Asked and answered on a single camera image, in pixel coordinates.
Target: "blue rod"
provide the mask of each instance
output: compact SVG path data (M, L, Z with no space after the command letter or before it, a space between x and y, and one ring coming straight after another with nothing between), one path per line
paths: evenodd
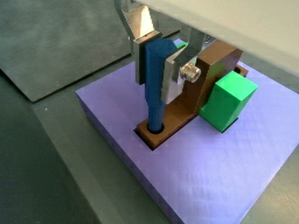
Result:
M164 102L162 101L162 87L164 76L164 60L178 50L170 39L156 38L144 46L144 98L148 105L148 124L151 132L163 129Z

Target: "purple foam base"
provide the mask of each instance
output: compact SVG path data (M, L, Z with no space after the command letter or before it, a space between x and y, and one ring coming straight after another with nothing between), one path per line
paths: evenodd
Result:
M239 223L299 143L299 96L263 74L224 134L198 116L151 151L133 129L145 119L135 63L77 91L88 119L172 223Z

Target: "gray floor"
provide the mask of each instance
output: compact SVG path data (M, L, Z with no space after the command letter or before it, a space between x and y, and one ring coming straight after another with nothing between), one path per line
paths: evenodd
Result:
M0 73L0 223L99 223L31 103Z
M242 60L299 93L295 77L251 55L244 54ZM108 224L170 223L91 125L75 95L75 90L132 61L123 58L36 103L29 103L1 79L0 201L8 202L0 206L0 216L5 223L92 223L95 216ZM299 223L298 161L299 147L243 223ZM80 203L80 193L95 215L87 203Z

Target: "purple box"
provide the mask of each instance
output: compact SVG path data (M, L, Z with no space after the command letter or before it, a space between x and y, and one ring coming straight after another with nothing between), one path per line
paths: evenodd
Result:
M224 134L198 116L151 151L133 129L147 117L135 63L77 91L88 119L172 223L235 224L299 143L299 96L251 67L259 88Z

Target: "purple platform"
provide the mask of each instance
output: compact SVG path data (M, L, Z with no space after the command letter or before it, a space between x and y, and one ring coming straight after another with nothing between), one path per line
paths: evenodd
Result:
M155 151L133 132L147 117L135 64L77 91L88 119L172 223L239 223L299 143L299 95L240 65L259 89L238 121L220 134L198 116Z

